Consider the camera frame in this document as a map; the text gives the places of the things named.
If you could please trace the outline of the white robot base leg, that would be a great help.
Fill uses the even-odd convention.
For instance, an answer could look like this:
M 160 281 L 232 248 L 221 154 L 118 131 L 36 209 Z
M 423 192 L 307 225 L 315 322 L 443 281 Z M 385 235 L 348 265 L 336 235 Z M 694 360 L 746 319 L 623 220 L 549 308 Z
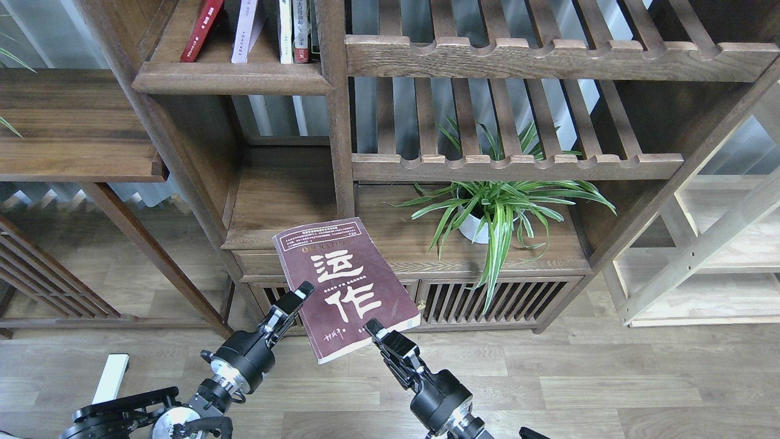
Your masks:
M 108 355 L 99 379 L 92 405 L 109 402 L 117 398 L 124 375 L 128 370 L 129 355 L 111 353 Z

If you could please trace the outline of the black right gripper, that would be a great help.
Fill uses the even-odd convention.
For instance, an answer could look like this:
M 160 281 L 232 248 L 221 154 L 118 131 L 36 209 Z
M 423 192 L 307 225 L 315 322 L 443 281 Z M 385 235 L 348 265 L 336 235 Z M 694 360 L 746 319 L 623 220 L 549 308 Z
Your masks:
M 447 369 L 431 373 L 421 361 L 420 348 L 397 330 L 388 330 L 376 318 L 363 328 L 381 351 L 404 389 L 415 397 L 410 410 L 432 435 L 460 435 L 473 421 L 472 393 Z

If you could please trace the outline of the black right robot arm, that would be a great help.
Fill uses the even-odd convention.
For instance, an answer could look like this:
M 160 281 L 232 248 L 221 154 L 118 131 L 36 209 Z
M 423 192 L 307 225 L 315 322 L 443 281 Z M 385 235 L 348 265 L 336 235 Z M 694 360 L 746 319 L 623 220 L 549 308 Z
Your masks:
M 484 421 L 471 414 L 472 393 L 449 370 L 432 373 L 415 342 L 397 330 L 387 330 L 377 319 L 363 327 L 401 386 L 415 392 L 410 410 L 427 428 L 428 438 L 492 437 Z

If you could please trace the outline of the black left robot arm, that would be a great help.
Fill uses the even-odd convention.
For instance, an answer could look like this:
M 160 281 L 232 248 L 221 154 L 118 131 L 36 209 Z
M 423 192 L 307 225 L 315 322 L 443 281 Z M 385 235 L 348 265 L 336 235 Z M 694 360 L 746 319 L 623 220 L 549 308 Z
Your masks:
M 303 282 L 271 306 L 256 331 L 239 330 L 216 352 L 201 352 L 214 375 L 200 384 L 188 402 L 178 402 L 177 387 L 166 387 L 89 405 L 75 412 L 72 427 L 62 437 L 128 438 L 147 426 L 152 427 L 153 438 L 231 437 L 232 420 L 226 411 L 231 403 L 245 403 L 246 395 L 255 392 L 270 372 L 275 365 L 272 348 L 313 291 L 310 282 Z

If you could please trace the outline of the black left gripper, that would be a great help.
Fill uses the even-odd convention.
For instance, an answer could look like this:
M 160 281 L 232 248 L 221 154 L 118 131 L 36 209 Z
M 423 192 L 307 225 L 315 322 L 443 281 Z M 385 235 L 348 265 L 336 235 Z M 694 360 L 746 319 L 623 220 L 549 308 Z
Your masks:
M 201 357 L 209 362 L 213 372 L 220 376 L 229 376 L 227 372 L 220 372 L 222 366 L 229 365 L 235 369 L 235 381 L 240 384 L 241 392 L 252 394 L 275 365 L 272 348 L 289 330 L 293 318 L 315 289 L 314 284 L 304 281 L 298 289 L 287 292 L 279 298 L 276 305 L 271 306 L 269 314 L 258 325 L 257 331 L 236 331 L 218 348 L 217 353 L 203 350 Z

